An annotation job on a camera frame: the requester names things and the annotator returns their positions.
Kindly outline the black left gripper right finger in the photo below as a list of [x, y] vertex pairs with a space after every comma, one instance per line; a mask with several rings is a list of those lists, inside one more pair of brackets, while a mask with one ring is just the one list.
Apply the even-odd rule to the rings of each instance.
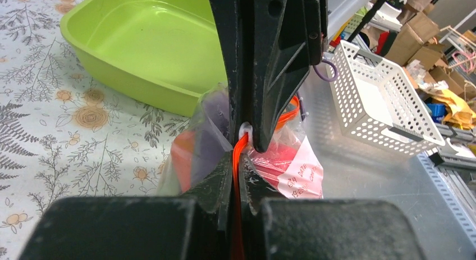
[[424, 259], [404, 213], [372, 199], [291, 200], [239, 166], [245, 259]]

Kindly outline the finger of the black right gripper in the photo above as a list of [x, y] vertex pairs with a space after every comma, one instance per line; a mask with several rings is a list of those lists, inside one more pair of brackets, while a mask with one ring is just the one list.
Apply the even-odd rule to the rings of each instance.
[[253, 0], [250, 124], [253, 146], [265, 152], [278, 119], [322, 62], [327, 41], [327, 0]]
[[227, 75], [230, 132], [229, 140], [236, 144], [239, 129], [245, 119], [245, 55], [246, 0], [209, 0], [216, 25]]

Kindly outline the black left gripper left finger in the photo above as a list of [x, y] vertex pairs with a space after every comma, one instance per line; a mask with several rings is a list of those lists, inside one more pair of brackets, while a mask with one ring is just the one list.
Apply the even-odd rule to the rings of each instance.
[[42, 216], [21, 259], [229, 259], [231, 153], [175, 197], [67, 197]]

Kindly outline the clear zip top bag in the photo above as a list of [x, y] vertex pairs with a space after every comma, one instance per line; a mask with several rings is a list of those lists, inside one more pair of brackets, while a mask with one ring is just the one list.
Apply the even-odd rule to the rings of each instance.
[[[218, 86], [209, 92], [222, 89], [225, 89], [225, 87]], [[194, 131], [196, 133], [196, 155], [198, 151], [199, 140], [199, 133], [197, 132], [200, 123], [199, 105], [201, 100], [207, 93], [205, 93], [201, 97], [199, 104], [195, 109], [195, 113], [190, 120], [190, 124], [185, 129], [188, 131]], [[240, 128], [238, 142], [236, 144], [230, 143], [232, 149], [228, 151], [232, 155], [231, 253], [229, 259], [245, 259], [244, 253], [242, 251], [242, 215], [239, 166], [240, 158], [244, 155], [248, 156], [248, 151], [254, 149], [252, 144], [252, 136], [253, 131], [251, 126], [245, 124], [242, 125]], [[299, 97], [293, 97], [293, 99], [287, 105], [285, 112], [278, 120], [278, 124], [272, 135], [271, 142], [283, 143], [297, 149], [296, 156], [292, 160], [287, 170], [278, 177], [278, 187], [275, 188], [270, 184], [271, 188], [276, 189], [284, 197], [291, 200], [322, 199], [322, 181], [324, 176], [324, 170], [322, 165], [318, 161], [316, 155], [314, 154], [309, 143], [308, 137], [306, 136], [302, 128], [300, 121]], [[158, 184], [158, 195], [163, 197], [175, 197], [184, 194], [181, 192], [180, 184], [177, 179], [175, 169], [172, 165], [170, 152], [171, 149], [159, 169], [161, 177], [159, 179]]]

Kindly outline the red toy apple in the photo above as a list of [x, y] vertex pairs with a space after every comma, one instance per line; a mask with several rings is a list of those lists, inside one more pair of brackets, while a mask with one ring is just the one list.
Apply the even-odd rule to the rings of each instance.
[[278, 187], [278, 177], [282, 175], [292, 160], [295, 158], [297, 149], [279, 142], [271, 142], [264, 153], [254, 149], [248, 151], [248, 156], [255, 166], [258, 174], [275, 188]]

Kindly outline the orange toy carrot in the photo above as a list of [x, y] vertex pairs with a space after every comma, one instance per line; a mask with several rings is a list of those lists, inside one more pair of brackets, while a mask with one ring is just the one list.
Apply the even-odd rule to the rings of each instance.
[[171, 161], [182, 193], [191, 189], [202, 179], [200, 169], [195, 162], [195, 136], [194, 131], [185, 130], [174, 139], [171, 145]]

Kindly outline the purple toy eggplant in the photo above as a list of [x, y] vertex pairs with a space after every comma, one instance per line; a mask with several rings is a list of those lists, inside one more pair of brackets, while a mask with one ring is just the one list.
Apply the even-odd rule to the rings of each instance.
[[199, 105], [200, 123], [195, 177], [198, 182], [209, 175], [225, 152], [232, 149], [227, 89], [207, 93]]

